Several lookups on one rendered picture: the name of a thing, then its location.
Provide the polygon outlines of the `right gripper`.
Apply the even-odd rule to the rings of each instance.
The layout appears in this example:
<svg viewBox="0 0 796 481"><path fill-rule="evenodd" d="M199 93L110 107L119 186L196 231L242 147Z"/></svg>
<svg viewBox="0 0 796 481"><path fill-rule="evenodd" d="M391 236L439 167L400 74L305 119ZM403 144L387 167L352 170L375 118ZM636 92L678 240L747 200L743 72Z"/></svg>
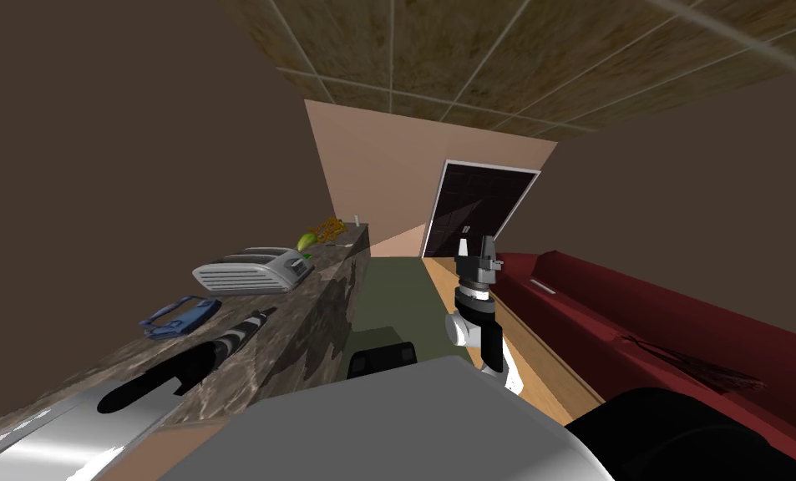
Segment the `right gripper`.
<svg viewBox="0 0 796 481"><path fill-rule="evenodd" d="M488 290L496 282L496 273L504 264L503 261L496 260L494 237L483 237L480 257L468 255L468 240L461 238L458 256L454 258L459 284L476 291Z"/></svg>

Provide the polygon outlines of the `dark panelled door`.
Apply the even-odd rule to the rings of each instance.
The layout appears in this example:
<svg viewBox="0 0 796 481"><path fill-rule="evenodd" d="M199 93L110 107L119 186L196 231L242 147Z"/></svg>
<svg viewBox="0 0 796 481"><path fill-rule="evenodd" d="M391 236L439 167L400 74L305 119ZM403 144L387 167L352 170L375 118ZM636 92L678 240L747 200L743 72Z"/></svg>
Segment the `dark panelled door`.
<svg viewBox="0 0 796 481"><path fill-rule="evenodd" d="M503 230L539 173L446 160L423 238L422 255L456 256L462 239L467 241L468 254L478 255L482 238L496 237Z"/></svg>

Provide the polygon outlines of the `silver toaster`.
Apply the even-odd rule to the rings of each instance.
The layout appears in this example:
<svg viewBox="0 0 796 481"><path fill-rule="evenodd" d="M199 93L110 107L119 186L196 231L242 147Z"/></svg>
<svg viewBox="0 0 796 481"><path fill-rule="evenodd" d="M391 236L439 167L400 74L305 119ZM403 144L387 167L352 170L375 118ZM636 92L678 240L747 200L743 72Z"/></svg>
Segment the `silver toaster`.
<svg viewBox="0 0 796 481"><path fill-rule="evenodd" d="M299 251L281 247L251 247L192 271L214 296L287 294L314 270Z"/></svg>

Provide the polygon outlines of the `blue basket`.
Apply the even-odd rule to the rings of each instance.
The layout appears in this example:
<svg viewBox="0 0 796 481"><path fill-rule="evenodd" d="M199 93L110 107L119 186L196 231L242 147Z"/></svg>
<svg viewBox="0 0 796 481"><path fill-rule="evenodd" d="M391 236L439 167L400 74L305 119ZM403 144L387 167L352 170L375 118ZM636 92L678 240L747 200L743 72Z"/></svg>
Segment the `blue basket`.
<svg viewBox="0 0 796 481"><path fill-rule="evenodd" d="M179 314L173 320L155 325L160 317L170 314L172 311L182 307L186 302L197 300L198 303L191 309ZM175 337L184 337L210 320L221 308L222 302L214 298L200 296L184 296L175 303L164 306L152 316L144 319L139 324L144 329L144 335L151 340L164 340Z"/></svg>

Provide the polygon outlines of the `orange brown tangled object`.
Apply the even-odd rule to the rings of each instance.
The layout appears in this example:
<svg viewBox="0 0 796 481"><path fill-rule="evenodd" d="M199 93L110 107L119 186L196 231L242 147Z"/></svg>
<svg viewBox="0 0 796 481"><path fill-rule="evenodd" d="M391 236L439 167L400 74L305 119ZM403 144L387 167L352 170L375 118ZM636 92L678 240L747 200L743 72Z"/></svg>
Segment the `orange brown tangled object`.
<svg viewBox="0 0 796 481"><path fill-rule="evenodd" d="M310 227L309 231L315 235L318 243L334 242L339 235L348 232L342 220L332 216L317 227Z"/></svg>

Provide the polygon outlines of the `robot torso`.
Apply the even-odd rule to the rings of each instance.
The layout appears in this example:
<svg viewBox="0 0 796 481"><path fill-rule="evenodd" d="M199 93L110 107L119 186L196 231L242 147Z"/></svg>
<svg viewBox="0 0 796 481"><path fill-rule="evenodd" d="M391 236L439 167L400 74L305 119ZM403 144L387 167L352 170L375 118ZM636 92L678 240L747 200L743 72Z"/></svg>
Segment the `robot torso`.
<svg viewBox="0 0 796 481"><path fill-rule="evenodd" d="M439 357L254 403L159 481L614 481L505 362Z"/></svg>

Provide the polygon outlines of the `dark red cabinet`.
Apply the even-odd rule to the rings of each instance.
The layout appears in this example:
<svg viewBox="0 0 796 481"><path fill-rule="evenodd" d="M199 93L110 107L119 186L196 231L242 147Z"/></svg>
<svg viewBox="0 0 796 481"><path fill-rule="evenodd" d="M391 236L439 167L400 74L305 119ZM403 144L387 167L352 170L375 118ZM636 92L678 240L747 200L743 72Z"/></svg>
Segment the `dark red cabinet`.
<svg viewBox="0 0 796 481"><path fill-rule="evenodd" d="M499 260L494 294L601 398L679 392L796 459L796 333L559 251Z"/></svg>

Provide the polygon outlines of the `silver sink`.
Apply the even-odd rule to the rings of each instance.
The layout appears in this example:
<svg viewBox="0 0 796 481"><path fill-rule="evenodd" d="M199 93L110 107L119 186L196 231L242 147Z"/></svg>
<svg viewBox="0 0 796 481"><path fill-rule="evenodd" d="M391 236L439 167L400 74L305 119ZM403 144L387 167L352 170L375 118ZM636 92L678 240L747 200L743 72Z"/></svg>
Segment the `silver sink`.
<svg viewBox="0 0 796 481"><path fill-rule="evenodd" d="M97 481L182 399L173 378L115 413L98 405L120 382L102 382L0 433L0 481Z"/></svg>

